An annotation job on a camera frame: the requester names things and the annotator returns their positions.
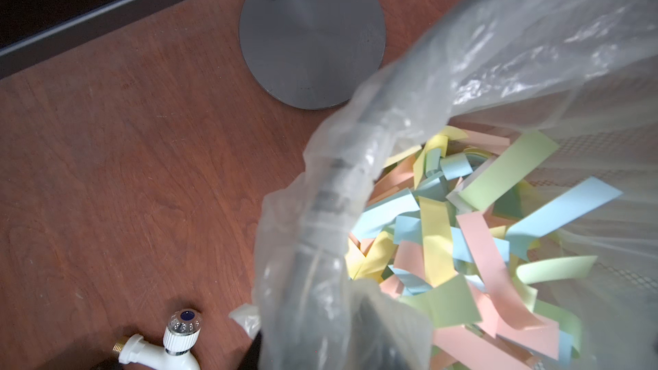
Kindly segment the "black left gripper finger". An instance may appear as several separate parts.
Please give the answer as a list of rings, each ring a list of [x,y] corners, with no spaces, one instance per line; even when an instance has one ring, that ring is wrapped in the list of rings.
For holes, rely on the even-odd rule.
[[[261,345],[262,333],[258,332],[248,349],[239,353],[236,370],[258,370]]]

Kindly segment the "pink sticky note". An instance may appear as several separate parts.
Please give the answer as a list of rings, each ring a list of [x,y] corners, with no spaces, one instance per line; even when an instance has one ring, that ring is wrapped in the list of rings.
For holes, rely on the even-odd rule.
[[[544,327],[517,293],[483,215],[471,212],[456,219],[500,318],[519,331]]]

